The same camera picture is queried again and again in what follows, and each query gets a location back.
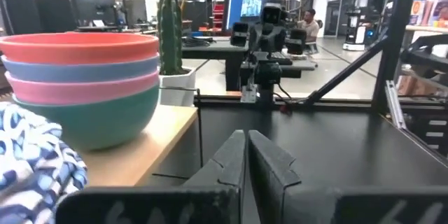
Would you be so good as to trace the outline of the white plant pot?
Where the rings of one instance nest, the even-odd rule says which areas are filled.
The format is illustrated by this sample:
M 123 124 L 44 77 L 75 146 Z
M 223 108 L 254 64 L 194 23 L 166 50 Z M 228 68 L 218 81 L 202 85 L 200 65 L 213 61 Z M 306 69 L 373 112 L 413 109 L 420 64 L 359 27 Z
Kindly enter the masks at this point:
M 187 67 L 181 75 L 160 75 L 159 104 L 167 106 L 193 106 L 197 88 L 196 70 Z

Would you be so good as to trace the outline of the silver aluminium rail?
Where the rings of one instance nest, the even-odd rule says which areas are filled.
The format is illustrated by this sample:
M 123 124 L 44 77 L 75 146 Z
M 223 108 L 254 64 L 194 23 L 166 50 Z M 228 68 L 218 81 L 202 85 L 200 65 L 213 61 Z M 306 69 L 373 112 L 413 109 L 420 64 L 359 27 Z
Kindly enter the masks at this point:
M 407 128 L 403 110 L 401 109 L 398 98 L 398 90 L 393 80 L 387 80 L 385 84 L 385 93 L 388 103 L 389 114 L 393 124 L 400 130 Z

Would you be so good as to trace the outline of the blue white paper bowl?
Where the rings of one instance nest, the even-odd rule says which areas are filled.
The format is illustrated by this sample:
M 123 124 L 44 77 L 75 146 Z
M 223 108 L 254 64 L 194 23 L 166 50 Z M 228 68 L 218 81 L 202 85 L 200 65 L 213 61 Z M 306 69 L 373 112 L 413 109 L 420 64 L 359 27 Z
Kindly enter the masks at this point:
M 60 125 L 0 102 L 0 224 L 55 224 L 59 203 L 87 182 Z

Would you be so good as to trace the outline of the black office desk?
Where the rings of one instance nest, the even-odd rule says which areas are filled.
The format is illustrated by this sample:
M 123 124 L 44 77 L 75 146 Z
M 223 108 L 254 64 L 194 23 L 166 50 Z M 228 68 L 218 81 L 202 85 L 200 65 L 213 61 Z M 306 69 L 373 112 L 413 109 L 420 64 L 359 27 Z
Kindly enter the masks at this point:
M 225 62 L 225 83 L 227 91 L 239 91 L 239 68 L 248 52 L 248 46 L 238 47 L 230 44 L 226 37 L 213 37 L 208 46 L 183 46 L 183 59 L 223 60 Z M 289 55 L 286 52 L 273 52 L 272 59 L 282 66 L 283 78 L 299 78 L 303 71 L 313 71 L 318 64 L 308 55 Z

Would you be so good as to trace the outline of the black table edge rail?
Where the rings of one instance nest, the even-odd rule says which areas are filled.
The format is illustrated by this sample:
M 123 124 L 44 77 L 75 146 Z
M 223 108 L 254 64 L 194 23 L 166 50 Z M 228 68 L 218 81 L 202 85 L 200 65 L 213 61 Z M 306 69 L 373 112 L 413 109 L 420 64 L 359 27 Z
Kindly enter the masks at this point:
M 378 113 L 372 108 L 371 100 L 362 99 L 321 99 L 310 105 L 304 104 L 304 100 L 291 101 L 286 98 L 276 98 L 270 104 L 243 103 L 237 96 L 202 96 L 201 108 L 225 108 L 225 109 L 253 109 L 258 111 L 274 111 L 286 106 L 289 111 L 337 111 Z M 448 105 L 432 101 L 402 101 L 403 113 L 417 114 L 448 114 Z

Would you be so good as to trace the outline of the green plastic bowl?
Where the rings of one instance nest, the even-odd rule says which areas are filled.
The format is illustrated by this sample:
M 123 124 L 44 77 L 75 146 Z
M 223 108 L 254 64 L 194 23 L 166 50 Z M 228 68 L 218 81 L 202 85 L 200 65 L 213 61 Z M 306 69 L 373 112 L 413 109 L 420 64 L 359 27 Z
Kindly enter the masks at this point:
M 62 126 L 62 140 L 70 147 L 93 151 L 137 138 L 158 104 L 159 85 L 128 97 L 91 104 L 40 105 L 13 100 L 19 106 Z

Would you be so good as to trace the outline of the black diagonal frame strut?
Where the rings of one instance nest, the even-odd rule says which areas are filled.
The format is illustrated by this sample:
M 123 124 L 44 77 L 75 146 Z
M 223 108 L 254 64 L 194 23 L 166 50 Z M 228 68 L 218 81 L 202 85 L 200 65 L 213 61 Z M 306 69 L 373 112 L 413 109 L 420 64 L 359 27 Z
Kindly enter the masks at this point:
M 377 53 L 379 53 L 387 42 L 387 35 L 379 38 L 373 45 L 366 50 L 360 57 L 350 63 L 348 67 L 339 72 L 335 77 L 330 79 L 325 85 L 318 90 L 312 92 L 304 101 L 306 105 L 312 105 L 319 101 L 323 96 L 333 90 L 342 81 L 346 80 L 352 73 L 360 69 L 366 62 L 370 61 Z

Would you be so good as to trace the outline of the light wooden shelf board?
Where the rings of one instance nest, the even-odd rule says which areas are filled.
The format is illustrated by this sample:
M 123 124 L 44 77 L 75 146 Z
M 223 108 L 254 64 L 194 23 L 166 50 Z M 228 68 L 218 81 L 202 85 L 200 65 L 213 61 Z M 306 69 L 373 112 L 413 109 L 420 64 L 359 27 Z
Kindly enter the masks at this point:
M 195 107 L 159 105 L 139 138 L 105 150 L 81 152 L 87 165 L 87 185 L 145 184 L 197 118 Z

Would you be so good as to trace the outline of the blue plastic bowl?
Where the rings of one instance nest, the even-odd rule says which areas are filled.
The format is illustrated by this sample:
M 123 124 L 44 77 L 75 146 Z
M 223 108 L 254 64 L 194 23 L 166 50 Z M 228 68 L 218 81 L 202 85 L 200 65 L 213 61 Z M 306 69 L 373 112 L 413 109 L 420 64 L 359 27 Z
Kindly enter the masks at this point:
M 50 83 L 88 83 L 117 81 L 151 74 L 158 70 L 159 55 L 143 60 L 107 64 L 37 64 L 1 60 L 10 75 L 23 81 Z

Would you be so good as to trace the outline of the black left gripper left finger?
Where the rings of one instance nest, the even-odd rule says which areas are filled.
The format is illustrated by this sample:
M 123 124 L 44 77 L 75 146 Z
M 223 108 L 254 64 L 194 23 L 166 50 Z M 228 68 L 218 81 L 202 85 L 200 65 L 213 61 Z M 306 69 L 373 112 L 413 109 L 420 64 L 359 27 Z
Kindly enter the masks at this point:
M 55 224 L 241 224 L 245 160 L 236 130 L 183 185 L 86 188 L 62 201 Z

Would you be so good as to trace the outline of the pink plastic bowl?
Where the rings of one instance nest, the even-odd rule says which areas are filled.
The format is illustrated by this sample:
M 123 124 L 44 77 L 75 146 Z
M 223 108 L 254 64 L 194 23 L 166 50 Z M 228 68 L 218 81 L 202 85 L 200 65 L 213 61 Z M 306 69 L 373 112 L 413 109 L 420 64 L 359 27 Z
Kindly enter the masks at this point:
M 20 80 L 5 73 L 15 96 L 33 104 L 85 104 L 135 95 L 159 83 L 159 72 L 122 79 L 88 83 L 49 83 Z

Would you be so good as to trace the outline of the green cactus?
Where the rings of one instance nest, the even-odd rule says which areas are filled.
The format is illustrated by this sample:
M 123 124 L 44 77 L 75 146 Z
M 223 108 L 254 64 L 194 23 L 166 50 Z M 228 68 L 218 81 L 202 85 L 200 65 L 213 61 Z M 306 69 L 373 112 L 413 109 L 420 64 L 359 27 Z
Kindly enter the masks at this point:
M 159 0 L 157 10 L 160 74 L 181 75 L 182 15 L 178 0 Z

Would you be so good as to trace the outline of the black partition panels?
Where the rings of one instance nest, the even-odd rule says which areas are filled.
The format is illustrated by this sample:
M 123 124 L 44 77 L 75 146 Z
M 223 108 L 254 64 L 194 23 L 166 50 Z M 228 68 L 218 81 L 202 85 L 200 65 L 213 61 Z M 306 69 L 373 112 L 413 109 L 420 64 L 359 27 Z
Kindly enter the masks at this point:
M 70 32 L 95 20 L 116 23 L 115 0 L 0 0 L 7 35 Z

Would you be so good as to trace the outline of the red storage rack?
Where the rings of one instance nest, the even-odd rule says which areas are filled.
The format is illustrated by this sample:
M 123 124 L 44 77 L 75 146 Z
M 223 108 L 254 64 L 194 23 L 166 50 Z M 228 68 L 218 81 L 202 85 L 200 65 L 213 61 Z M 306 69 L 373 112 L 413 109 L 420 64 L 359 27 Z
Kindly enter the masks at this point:
M 222 1 L 215 1 L 212 6 L 212 23 L 213 28 L 221 30 L 223 26 L 225 4 Z

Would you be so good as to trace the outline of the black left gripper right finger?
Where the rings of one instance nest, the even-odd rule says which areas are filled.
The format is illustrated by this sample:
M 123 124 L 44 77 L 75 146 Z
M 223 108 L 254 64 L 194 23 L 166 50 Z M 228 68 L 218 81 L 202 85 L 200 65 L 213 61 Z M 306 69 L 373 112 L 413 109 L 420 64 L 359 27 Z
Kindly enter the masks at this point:
M 448 224 L 448 186 L 337 185 L 262 133 L 248 133 L 261 224 Z

